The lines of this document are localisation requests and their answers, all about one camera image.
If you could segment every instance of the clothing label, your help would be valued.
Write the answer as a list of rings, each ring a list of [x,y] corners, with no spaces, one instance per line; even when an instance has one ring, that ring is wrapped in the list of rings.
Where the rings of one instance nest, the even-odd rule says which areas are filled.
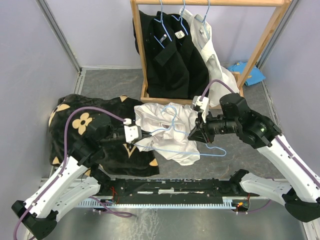
[[[180,31],[177,31],[177,32],[175,33],[175,36],[176,36],[178,39],[182,39],[182,38],[185,36],[185,34],[184,34],[184,32],[183,32],[182,30],[180,30]]]
[[[160,38],[159,42],[162,43],[166,38],[167,38],[167,34],[163,35],[163,36]]]

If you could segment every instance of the plastic hanger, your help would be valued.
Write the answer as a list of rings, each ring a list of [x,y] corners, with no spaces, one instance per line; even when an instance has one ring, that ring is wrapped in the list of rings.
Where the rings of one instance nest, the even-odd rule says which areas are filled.
[[[174,15],[171,15],[171,17],[173,17],[173,18],[174,18],[175,20],[177,20],[177,21],[180,21],[180,22],[181,22],[181,26],[183,27],[186,35],[189,35],[188,32],[187,32],[187,30],[186,30],[186,28],[185,28],[185,26],[184,26],[183,23],[182,23],[182,20],[183,20],[182,14],[184,13],[185,8],[186,8],[186,2],[185,2],[185,0],[183,0],[183,9],[182,9],[182,12],[181,12],[181,14],[180,14],[180,17],[177,18],[177,17],[174,16]]]
[[[168,31],[167,31],[167,29],[166,29],[166,27],[165,27],[165,25],[164,25],[164,20],[163,20],[163,6],[162,6],[162,0],[160,0],[160,3],[161,3],[161,15],[160,15],[160,20],[158,20],[158,19],[155,19],[154,18],[154,20],[155,21],[157,21],[158,23],[161,23],[162,24],[162,27],[163,27],[163,29],[164,29],[164,31],[165,31],[165,33],[166,33],[166,35],[168,36],[168,38],[170,39],[170,42],[172,42],[172,39],[171,39],[171,37],[170,37],[170,35],[169,35],[169,33],[168,33]]]
[[[207,36],[208,39],[210,39],[210,36],[209,36],[209,34],[208,34],[208,31],[207,31],[207,28],[206,28],[206,26],[205,26],[205,23],[206,23],[206,18],[207,18],[207,14],[208,14],[209,8],[210,8],[210,0],[208,0],[208,9],[206,10],[206,13],[205,13],[205,15],[204,15],[203,20],[200,21],[200,20],[197,19],[196,17],[194,18],[194,19],[198,20],[199,22],[203,23],[203,28],[204,28],[204,31],[205,31],[206,36]]]

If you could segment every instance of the wall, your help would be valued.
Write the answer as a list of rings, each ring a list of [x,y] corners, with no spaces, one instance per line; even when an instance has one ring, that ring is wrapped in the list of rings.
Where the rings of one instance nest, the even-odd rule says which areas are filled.
[[[11,205],[48,173],[48,119],[77,72],[35,0],[0,1],[0,33],[0,233],[8,240],[18,221]]]
[[[82,67],[140,67],[133,37],[129,0],[46,0]],[[165,13],[178,13],[181,6],[163,6]],[[155,15],[159,5],[140,5]],[[204,15],[206,6],[187,6]],[[220,62],[248,60],[273,7],[210,7],[207,21],[212,26],[213,44]]]
[[[320,1],[299,1],[262,68],[288,141],[320,174]]]

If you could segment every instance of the wooden frame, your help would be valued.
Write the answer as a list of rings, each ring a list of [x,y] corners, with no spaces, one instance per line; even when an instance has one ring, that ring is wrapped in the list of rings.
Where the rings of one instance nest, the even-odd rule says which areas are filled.
[[[132,8],[132,16],[136,34],[136,40],[138,44],[138,49],[140,53],[142,73],[143,73],[143,84],[141,91],[140,100],[143,103],[159,103],[159,104],[169,104],[177,103],[182,105],[190,105],[192,100],[190,99],[173,99],[173,98],[154,98],[149,97],[147,93],[148,81],[147,81],[147,64],[146,64],[146,55],[145,47],[143,42],[142,30],[141,30],[141,21],[139,14],[139,5],[160,5],[160,0],[130,0]],[[240,95],[243,96],[243,85],[245,84],[246,79],[248,78],[251,70],[255,66],[258,58],[265,49],[269,39],[276,30],[278,24],[286,13],[291,0],[210,0],[210,6],[246,6],[246,7],[276,7],[269,22],[267,23],[262,36],[259,39],[251,57],[249,58],[246,67],[242,74],[239,72],[233,72],[232,74],[235,77],[237,86],[240,90]],[[162,0],[163,5],[183,5],[183,0]],[[208,5],[208,0],[185,0],[186,5]]]

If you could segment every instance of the white cloth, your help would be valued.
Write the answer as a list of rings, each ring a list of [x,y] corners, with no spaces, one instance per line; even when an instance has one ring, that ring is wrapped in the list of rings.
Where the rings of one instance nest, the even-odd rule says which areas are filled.
[[[210,80],[221,80],[226,85],[228,85],[235,93],[239,93],[235,77],[229,70],[220,65],[218,56],[212,43],[211,26],[207,23],[207,21],[205,21],[204,24],[201,22],[204,19],[201,15],[193,15],[186,9],[183,11],[182,17],[188,22],[190,26],[192,42],[200,52],[202,59],[205,62],[206,67],[208,68]],[[207,37],[204,25],[209,35],[209,39]],[[213,83],[210,87],[208,95],[210,106],[215,107],[219,105],[220,98],[229,93],[230,91],[219,82]]]
[[[153,132],[152,137],[140,140],[136,143],[136,146],[140,151],[145,152],[155,149],[155,151],[167,160],[174,160],[180,165],[192,165],[195,161],[200,159],[200,155],[196,142],[189,141],[187,134],[189,134],[196,125],[195,121],[197,118],[197,112],[192,110],[189,105],[169,103],[166,106],[158,103],[145,103],[134,107],[135,124],[140,126],[142,130],[153,132],[155,130],[162,129]],[[173,127],[171,125],[175,114],[176,117],[174,119]]]

